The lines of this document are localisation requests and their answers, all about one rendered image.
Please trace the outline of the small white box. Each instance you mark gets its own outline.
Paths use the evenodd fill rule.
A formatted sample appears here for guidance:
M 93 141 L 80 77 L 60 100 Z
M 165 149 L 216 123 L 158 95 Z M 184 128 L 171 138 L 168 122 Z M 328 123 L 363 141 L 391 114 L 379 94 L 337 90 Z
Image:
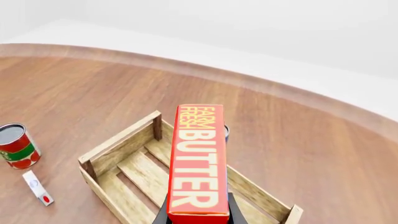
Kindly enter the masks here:
M 54 202 L 51 195 L 45 190 L 33 171 L 27 171 L 22 176 L 35 197 L 37 197 L 45 207 L 48 207 Z

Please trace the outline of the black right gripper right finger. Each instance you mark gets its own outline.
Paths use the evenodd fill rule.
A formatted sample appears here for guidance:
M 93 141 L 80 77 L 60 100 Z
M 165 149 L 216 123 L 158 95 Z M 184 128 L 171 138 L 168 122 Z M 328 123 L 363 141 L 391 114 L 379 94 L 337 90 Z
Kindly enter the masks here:
M 245 217 L 240 211 L 233 193 L 228 194 L 229 221 L 228 224 L 247 224 Z

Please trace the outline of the wooden slat tray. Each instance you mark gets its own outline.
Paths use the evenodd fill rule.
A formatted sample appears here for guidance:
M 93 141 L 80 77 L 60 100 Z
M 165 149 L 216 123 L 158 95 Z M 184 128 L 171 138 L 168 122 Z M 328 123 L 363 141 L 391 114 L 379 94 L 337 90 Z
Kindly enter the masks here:
M 161 207 L 169 170 L 147 155 L 168 167 L 173 129 L 159 111 L 154 111 L 78 159 L 85 182 L 122 224 L 151 224 L 155 212 L 118 174 L 123 173 L 148 200 Z M 299 224 L 302 208 L 287 207 L 236 169 L 227 168 L 229 189 L 248 224 Z

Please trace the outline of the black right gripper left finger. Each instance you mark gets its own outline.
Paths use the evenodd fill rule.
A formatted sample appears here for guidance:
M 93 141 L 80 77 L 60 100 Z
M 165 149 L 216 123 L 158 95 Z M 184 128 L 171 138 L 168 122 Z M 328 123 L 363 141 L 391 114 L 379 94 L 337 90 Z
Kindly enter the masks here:
M 167 208 L 167 197 L 165 197 L 164 202 L 152 224 L 170 224 L 170 218 L 167 215 L 166 208 Z

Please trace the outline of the red and green tin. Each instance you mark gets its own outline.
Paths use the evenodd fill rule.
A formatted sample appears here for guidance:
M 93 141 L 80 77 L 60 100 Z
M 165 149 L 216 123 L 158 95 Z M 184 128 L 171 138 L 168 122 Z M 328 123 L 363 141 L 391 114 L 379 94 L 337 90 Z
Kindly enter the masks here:
M 20 123 L 0 126 L 0 156 L 14 169 L 27 169 L 38 162 L 41 151 Z

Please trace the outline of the red butter box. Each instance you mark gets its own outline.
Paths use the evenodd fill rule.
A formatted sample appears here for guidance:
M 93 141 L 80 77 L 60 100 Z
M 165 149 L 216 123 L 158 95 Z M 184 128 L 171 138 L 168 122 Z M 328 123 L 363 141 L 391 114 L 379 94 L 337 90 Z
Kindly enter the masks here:
M 177 107 L 169 170 L 167 215 L 172 224 L 229 220 L 224 107 Z

